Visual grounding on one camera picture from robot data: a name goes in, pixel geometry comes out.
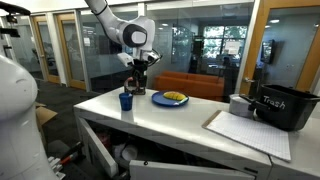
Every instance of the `white paper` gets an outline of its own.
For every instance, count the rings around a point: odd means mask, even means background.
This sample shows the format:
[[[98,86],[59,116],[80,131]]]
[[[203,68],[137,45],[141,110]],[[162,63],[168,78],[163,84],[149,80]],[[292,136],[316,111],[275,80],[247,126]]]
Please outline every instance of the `white paper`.
[[[90,38],[83,38],[84,46],[90,46]]]
[[[238,54],[239,53],[239,49],[229,49],[228,54]]]
[[[228,50],[228,54],[238,54],[241,46],[241,42],[227,41],[225,49]]]
[[[288,133],[275,127],[221,111],[206,128],[269,155],[291,160]]]

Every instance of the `table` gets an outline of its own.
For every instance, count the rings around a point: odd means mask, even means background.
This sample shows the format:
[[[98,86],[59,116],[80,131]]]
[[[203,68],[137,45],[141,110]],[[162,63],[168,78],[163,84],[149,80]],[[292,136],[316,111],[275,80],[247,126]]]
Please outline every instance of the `table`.
[[[74,106],[76,119],[94,121],[163,144],[195,156],[223,164],[257,179],[267,179],[271,171],[269,156],[217,135],[201,125],[217,110],[228,111],[229,104],[190,97],[180,108],[152,103],[156,91],[135,96],[133,110],[121,111],[118,95],[123,88]]]
[[[320,179],[320,114],[318,108],[315,108],[302,130],[289,133],[291,162],[270,157],[273,164],[270,179]]]

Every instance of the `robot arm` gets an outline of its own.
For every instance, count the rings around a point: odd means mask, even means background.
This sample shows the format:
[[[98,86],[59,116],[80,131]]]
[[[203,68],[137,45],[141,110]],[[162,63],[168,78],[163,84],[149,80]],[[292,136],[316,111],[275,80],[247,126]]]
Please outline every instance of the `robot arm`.
[[[108,37],[122,45],[134,48],[133,59],[121,53],[120,60],[128,66],[133,60],[153,61],[160,60],[160,55],[152,50],[155,34],[155,23],[145,16],[139,16],[131,21],[117,18],[110,10],[105,0],[85,0],[92,13],[97,16]]]
[[[161,59],[152,43],[155,35],[155,23],[145,16],[139,16],[131,21],[117,18],[110,10],[105,0],[85,0],[92,13],[96,15],[102,24],[108,37],[122,45],[133,48],[133,55],[127,53],[118,54],[118,58],[125,66],[132,66],[132,77],[129,78],[131,85],[135,87],[129,90],[125,86],[126,92],[133,94],[145,94],[147,84],[146,71]]]

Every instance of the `sofa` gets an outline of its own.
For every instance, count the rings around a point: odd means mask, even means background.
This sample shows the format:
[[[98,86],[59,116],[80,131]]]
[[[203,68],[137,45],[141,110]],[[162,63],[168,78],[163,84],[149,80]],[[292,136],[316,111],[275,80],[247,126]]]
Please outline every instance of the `sofa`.
[[[224,79],[218,76],[164,71],[154,81],[154,90],[178,91],[213,101],[223,100]]]

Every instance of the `trash bin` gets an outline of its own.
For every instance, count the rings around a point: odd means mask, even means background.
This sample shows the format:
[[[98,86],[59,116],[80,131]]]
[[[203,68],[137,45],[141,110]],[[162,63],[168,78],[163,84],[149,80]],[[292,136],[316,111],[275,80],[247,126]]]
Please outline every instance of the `trash bin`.
[[[320,97],[279,85],[262,85],[260,103],[269,110],[258,109],[258,117],[286,131],[301,130]]]

